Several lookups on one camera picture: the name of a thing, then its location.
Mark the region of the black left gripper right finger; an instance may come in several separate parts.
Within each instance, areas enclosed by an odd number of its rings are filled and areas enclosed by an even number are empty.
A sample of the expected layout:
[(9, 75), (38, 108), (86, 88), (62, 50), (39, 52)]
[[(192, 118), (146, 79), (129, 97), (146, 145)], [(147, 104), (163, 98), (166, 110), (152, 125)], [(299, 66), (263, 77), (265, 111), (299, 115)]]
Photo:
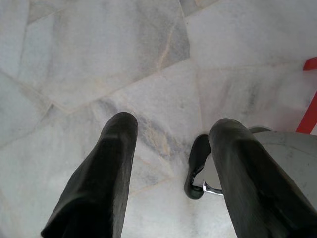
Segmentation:
[(221, 119), (209, 143), (237, 238), (317, 238), (317, 211), (246, 127)]

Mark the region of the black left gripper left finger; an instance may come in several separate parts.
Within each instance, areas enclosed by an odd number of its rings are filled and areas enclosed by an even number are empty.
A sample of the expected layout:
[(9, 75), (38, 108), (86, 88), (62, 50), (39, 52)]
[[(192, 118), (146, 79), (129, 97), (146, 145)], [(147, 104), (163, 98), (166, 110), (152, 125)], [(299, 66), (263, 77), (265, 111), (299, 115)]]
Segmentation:
[(137, 136), (130, 113), (117, 113), (105, 124), (71, 175), (42, 238), (121, 238)]

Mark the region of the red plastic stool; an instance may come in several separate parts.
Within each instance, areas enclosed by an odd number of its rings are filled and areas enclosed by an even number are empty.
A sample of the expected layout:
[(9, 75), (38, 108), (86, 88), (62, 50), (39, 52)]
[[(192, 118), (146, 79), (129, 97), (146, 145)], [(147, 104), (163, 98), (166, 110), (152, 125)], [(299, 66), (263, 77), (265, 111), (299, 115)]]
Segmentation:
[[(317, 71), (317, 57), (307, 59), (303, 66), (303, 71)], [(296, 132), (317, 136), (317, 90), (315, 91)]]

